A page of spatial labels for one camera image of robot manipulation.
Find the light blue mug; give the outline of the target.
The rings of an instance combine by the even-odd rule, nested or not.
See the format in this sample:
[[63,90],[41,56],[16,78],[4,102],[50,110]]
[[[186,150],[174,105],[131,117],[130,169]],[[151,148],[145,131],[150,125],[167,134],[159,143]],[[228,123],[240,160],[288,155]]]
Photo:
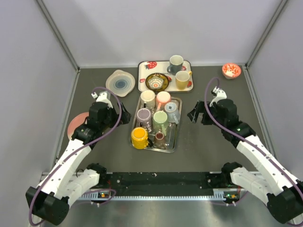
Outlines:
[[166,103],[164,106],[164,111],[167,114],[168,122],[175,123],[176,125],[180,123],[180,112],[176,103]]

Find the yellow mug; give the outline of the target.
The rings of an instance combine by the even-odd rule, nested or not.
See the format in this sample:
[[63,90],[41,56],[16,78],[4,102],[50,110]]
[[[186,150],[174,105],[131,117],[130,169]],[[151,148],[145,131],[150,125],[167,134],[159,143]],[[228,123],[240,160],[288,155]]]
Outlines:
[[136,149],[153,147],[153,142],[148,137],[148,132],[144,127],[136,127],[131,132],[131,143]]

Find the green mug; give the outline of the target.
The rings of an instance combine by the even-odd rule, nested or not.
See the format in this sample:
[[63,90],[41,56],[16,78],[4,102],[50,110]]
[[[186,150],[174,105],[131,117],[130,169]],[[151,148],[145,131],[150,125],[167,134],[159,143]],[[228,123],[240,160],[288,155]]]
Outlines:
[[161,131],[164,136],[167,136],[169,127],[168,116],[164,111],[157,111],[152,118],[152,125],[155,132]]

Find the small brown mug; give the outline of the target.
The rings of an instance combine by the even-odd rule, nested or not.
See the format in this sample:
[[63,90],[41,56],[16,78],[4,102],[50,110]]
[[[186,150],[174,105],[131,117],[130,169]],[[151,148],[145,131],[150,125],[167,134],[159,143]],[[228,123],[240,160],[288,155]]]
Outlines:
[[166,148],[166,140],[164,134],[159,131],[154,136],[154,146],[160,149]]

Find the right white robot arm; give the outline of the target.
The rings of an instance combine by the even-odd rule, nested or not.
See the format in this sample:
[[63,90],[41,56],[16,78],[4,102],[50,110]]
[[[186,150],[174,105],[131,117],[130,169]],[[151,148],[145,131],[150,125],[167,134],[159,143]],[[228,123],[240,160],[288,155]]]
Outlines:
[[279,223],[294,227],[303,225],[303,183],[287,171],[262,144],[255,131],[239,120],[237,106],[230,99],[210,103],[198,101],[188,113],[196,123],[202,114],[203,125],[215,125],[224,138],[242,153],[259,171],[262,178],[242,165],[226,163],[221,182],[226,187],[240,186],[261,200]]

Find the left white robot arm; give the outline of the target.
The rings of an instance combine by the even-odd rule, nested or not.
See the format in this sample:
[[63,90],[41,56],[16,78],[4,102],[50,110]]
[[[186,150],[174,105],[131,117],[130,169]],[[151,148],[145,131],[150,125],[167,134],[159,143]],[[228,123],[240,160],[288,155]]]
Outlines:
[[100,188],[106,185],[107,175],[102,173],[99,164],[88,166],[78,179],[71,178],[98,141],[119,125],[130,122],[131,115],[123,103],[118,102],[117,105],[118,111],[108,99],[94,102],[88,116],[73,130],[71,140],[54,168],[37,187],[28,188],[26,200],[31,226],[39,225],[33,222],[32,216],[56,226],[61,224],[78,198],[93,186]]

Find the purple mug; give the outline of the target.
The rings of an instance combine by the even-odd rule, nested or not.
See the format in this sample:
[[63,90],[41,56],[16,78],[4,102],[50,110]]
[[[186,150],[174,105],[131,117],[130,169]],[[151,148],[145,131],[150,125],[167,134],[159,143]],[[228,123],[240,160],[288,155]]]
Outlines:
[[150,128],[152,127],[152,113],[147,108],[141,108],[136,114],[137,123],[141,127]]

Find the cream mug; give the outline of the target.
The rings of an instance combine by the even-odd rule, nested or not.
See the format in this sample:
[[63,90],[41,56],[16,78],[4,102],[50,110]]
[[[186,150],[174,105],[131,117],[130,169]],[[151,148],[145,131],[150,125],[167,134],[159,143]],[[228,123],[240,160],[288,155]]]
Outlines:
[[152,90],[143,91],[140,95],[141,103],[144,108],[153,109],[156,106],[156,95]]

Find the pink mug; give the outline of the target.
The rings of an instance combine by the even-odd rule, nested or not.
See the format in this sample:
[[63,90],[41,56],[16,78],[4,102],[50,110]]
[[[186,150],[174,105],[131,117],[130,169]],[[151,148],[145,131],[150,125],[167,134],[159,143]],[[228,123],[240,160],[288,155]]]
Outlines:
[[166,91],[161,91],[156,95],[156,107],[157,111],[165,106],[166,103],[171,101],[171,95]]

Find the mustard mug on tray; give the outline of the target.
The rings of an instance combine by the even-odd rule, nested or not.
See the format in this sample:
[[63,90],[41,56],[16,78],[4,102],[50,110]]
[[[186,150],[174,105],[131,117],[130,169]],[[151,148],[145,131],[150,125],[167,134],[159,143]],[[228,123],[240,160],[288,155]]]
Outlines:
[[184,90],[192,86],[192,71],[179,71],[176,73],[176,86],[179,90]]

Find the grey-blue mug on tray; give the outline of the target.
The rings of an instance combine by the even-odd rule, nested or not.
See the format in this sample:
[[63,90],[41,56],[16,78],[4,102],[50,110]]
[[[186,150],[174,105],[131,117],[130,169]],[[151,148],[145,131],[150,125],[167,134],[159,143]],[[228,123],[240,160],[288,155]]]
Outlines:
[[180,55],[173,55],[170,57],[169,66],[167,72],[175,75],[177,72],[182,70],[184,59]]

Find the steel tray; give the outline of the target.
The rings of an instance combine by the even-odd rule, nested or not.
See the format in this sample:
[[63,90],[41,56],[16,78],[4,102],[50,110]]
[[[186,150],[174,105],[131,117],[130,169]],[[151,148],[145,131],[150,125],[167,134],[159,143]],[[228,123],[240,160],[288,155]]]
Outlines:
[[[181,113],[182,113],[182,100],[178,97],[172,96],[171,101],[177,105],[178,111],[181,115]],[[141,108],[143,108],[143,104],[142,104],[141,98],[139,97],[138,104],[137,104],[137,107],[136,107],[136,110],[135,110],[135,115],[137,114],[137,112]],[[180,123],[178,125],[176,125],[175,123],[169,123],[169,126],[167,128],[167,135],[165,136],[165,144],[160,145],[160,146],[155,145],[155,143],[154,143],[154,137],[155,137],[156,132],[154,131],[154,129],[152,129],[152,131],[148,133],[148,138],[153,142],[153,146],[150,147],[148,145],[147,147],[145,147],[143,149],[158,151],[158,152],[164,152],[164,153],[173,153],[177,148],[180,125],[181,125]],[[139,126],[140,126],[140,124],[138,123],[138,121],[136,119],[136,116],[135,116],[134,119],[133,119],[131,129],[133,130],[136,127],[139,127]],[[130,134],[129,138],[130,138],[129,139],[130,140],[130,146],[134,147],[132,145],[132,142],[131,142],[131,134]]]

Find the dark patterned small bowl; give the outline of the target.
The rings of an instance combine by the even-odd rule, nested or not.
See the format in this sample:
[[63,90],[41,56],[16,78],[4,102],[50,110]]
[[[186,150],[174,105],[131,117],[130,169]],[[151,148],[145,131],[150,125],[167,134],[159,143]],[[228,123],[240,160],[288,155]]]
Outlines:
[[155,93],[165,91],[169,86],[169,78],[162,73],[153,73],[146,78],[145,85]]

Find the pink cream plate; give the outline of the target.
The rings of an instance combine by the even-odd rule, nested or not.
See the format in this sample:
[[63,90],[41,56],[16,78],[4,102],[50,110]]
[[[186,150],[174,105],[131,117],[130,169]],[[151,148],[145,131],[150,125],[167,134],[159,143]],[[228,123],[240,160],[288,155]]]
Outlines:
[[72,121],[68,125],[67,129],[67,136],[68,139],[71,140],[72,135],[77,127],[82,125],[84,122],[86,122],[86,118],[89,116],[89,112],[84,112],[79,115],[77,115],[75,118],[72,119]]

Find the red patterned bowl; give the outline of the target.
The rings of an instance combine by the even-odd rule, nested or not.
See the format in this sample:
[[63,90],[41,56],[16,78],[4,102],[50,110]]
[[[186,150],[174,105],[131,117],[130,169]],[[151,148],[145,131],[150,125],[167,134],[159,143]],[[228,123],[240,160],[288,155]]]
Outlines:
[[241,68],[235,63],[226,63],[222,66],[222,73],[226,79],[235,79],[241,74]]

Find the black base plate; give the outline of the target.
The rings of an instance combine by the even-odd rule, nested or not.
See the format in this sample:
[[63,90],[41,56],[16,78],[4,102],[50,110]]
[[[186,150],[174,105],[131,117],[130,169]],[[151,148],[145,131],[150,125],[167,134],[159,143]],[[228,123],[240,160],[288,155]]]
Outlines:
[[223,190],[231,197],[238,186],[220,172],[113,172],[103,174],[93,189],[114,189],[116,196],[208,196]]

